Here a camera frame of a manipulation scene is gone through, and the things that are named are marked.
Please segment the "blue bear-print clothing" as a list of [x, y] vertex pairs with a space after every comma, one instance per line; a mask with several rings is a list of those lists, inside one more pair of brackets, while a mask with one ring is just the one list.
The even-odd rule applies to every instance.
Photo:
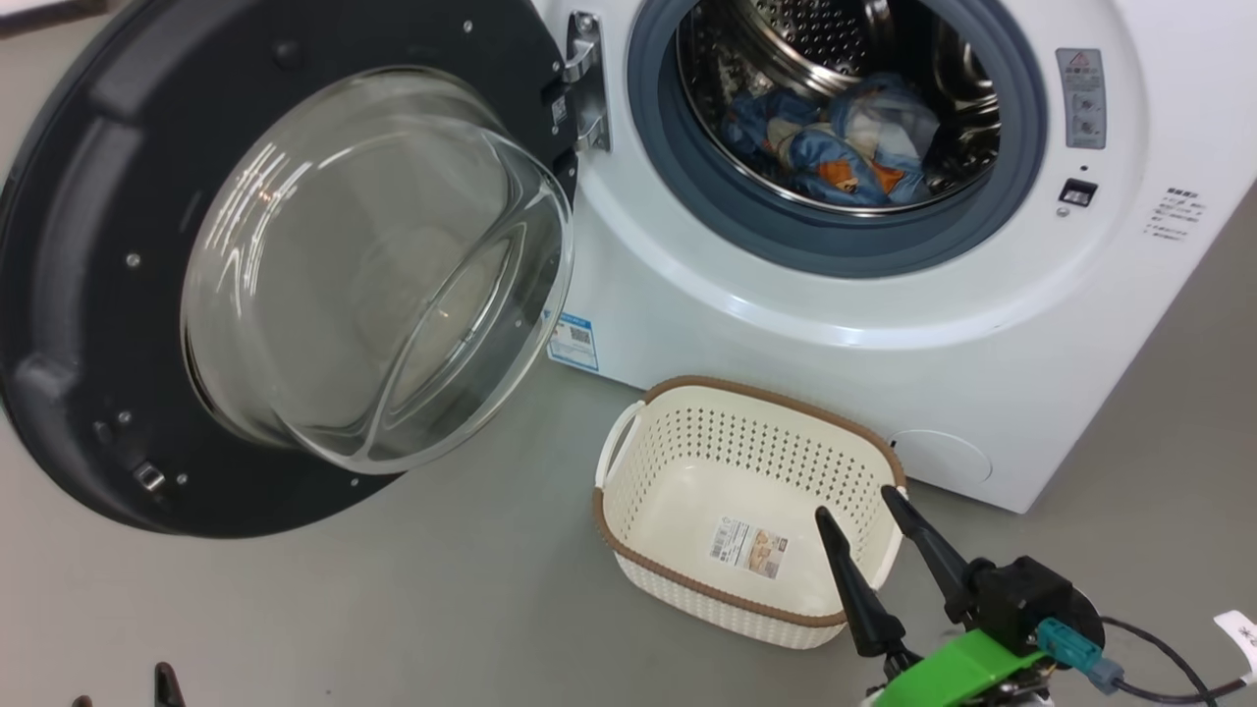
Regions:
[[918, 204], [940, 120], [903, 77], [869, 75], [831, 99], [788, 89], [740, 92], [720, 122], [724, 146], [815, 201], [838, 208]]

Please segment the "white front-load washing machine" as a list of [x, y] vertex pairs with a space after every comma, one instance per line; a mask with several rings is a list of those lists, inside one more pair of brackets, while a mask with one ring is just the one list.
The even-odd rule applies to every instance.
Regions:
[[[992, 462], [926, 483], [1029, 509], [1257, 182], [1257, 0], [533, 0], [601, 19], [610, 152], [577, 182], [566, 313], [601, 376], [703, 374]], [[1058, 48], [1096, 48], [1071, 148]], [[936, 113], [929, 198], [838, 208], [720, 138], [740, 92], [894, 73]]]

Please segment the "paper basket product label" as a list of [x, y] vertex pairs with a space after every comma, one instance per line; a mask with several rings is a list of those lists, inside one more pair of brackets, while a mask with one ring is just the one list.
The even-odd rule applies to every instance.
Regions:
[[727, 567], [776, 580], [788, 550], [789, 537], [786, 533], [723, 516], [716, 522], [708, 556]]

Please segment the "metal door hinge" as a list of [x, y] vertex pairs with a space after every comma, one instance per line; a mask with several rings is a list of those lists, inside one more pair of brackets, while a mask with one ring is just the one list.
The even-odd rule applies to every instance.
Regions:
[[569, 13], [567, 57], [562, 70], [569, 87], [569, 109], [577, 125], [577, 151], [610, 152], [608, 99], [601, 19], [593, 13]]

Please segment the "blue energy label sticker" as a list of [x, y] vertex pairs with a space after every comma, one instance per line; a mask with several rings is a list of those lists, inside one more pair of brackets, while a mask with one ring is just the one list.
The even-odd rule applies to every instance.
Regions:
[[600, 371], [593, 325], [566, 311], [558, 315], [547, 353], [563, 365], [595, 374]]

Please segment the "round glass washing machine door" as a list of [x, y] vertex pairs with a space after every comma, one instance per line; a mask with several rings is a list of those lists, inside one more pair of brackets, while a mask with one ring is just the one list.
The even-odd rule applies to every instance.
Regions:
[[87, 509], [244, 538], [440, 460], [574, 270], [533, 0], [129, 0], [0, 196], [0, 408]]

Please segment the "cream perforated laundry basket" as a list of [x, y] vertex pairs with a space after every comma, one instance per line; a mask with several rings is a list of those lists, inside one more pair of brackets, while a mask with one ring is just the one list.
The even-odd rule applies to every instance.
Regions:
[[[826, 507], [879, 590], [903, 533], [881, 497], [903, 463], [871, 429], [792, 398], [683, 376], [625, 408], [595, 469], [595, 527], [634, 586], [679, 611], [794, 650], [846, 626], [815, 523]], [[709, 559], [728, 516], [789, 537], [776, 580]]]

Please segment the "round white filter cover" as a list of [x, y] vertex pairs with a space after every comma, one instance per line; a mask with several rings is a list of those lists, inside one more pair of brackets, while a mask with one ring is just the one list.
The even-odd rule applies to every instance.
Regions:
[[980, 484], [991, 478], [992, 462], [973, 443], [947, 431], [911, 429], [887, 439], [908, 477], [930, 483]]

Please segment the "grey warning sticker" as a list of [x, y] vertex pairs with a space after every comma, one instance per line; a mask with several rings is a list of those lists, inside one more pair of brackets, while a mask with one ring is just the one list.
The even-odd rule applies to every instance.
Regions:
[[1106, 82], [1096, 48], [1058, 48], [1065, 135], [1071, 148], [1106, 148]]

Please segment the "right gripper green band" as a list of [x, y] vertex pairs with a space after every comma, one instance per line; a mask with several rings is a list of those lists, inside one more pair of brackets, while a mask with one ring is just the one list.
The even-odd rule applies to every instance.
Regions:
[[[881, 497], [903, 537], [923, 556], [943, 594], [952, 624], [978, 624], [978, 577], [992, 561], [962, 554], [925, 520], [903, 494], [884, 486]], [[905, 626], [887, 611], [854, 564], [851, 545], [826, 507], [815, 509], [815, 523], [830, 564], [831, 577], [843, 604], [854, 650], [864, 658], [885, 657], [886, 681], [869, 689], [864, 707], [1045, 707], [1047, 655], [1037, 649], [1024, 655], [988, 637], [963, 632], [930, 655], [920, 657], [903, 644]]]

